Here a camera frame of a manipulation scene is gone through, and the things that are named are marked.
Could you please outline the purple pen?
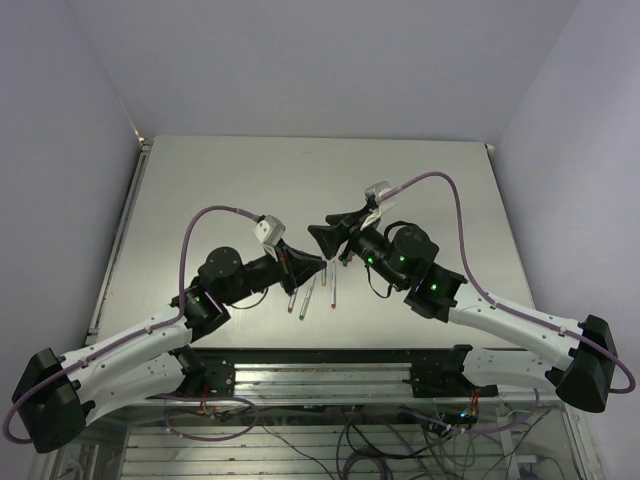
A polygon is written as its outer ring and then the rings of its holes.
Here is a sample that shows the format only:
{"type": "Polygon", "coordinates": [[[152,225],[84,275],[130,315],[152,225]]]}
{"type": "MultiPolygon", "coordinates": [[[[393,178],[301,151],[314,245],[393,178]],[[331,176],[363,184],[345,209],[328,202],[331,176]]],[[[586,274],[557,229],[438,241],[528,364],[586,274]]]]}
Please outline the purple pen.
{"type": "Polygon", "coordinates": [[[296,304],[296,300],[297,300],[297,296],[298,296],[298,289],[294,290],[294,292],[290,295],[289,297],[289,301],[288,301],[288,305],[287,305],[287,312],[288,313],[292,313],[296,304]]]}

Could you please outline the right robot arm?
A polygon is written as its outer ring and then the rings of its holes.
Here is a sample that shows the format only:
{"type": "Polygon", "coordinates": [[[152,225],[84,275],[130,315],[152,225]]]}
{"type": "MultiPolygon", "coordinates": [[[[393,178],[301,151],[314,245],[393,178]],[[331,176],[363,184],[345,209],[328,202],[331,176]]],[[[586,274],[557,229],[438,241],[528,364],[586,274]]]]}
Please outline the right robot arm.
{"type": "Polygon", "coordinates": [[[552,391],[582,411],[605,410],[617,351],[604,319],[555,317],[480,293],[468,276],[437,264],[439,248],[419,226],[399,221],[379,232],[378,221],[378,214],[363,208],[329,215],[308,231],[326,258],[357,256],[391,288],[405,292],[405,304],[419,316],[484,331],[517,347],[455,347],[440,373],[448,393],[519,386],[552,391]]]}

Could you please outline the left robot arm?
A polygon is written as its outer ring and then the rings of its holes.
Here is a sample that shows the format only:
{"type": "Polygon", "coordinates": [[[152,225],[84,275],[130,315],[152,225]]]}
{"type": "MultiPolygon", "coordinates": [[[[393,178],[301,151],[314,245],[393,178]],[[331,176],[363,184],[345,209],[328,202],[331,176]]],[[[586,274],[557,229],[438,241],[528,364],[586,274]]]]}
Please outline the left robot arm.
{"type": "Polygon", "coordinates": [[[291,295],[325,266],[321,257],[284,241],[273,254],[248,263],[231,247],[213,250],[191,284],[150,319],[89,347],[32,355],[11,397],[3,435],[49,453],[137,399],[173,391],[196,395],[204,373],[191,343],[223,326],[232,305],[274,285],[291,295]]]}

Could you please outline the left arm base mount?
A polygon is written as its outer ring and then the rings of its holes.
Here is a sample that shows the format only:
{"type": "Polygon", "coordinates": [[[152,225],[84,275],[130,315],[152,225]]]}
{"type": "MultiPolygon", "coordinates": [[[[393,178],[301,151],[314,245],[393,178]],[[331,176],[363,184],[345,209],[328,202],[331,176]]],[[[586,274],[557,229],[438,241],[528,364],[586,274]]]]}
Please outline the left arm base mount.
{"type": "Polygon", "coordinates": [[[175,392],[183,398],[229,397],[235,386],[235,369],[226,358],[209,350],[184,347],[172,355],[183,380],[175,392]]]}

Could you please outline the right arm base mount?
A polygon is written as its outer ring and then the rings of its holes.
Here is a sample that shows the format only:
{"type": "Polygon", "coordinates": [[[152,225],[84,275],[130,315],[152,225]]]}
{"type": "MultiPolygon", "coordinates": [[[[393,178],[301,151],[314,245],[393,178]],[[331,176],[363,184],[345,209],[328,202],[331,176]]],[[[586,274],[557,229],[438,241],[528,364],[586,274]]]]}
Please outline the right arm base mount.
{"type": "Polygon", "coordinates": [[[412,349],[409,376],[403,382],[415,398],[470,397],[476,386],[464,376],[464,362],[471,345],[449,349],[412,349]]]}

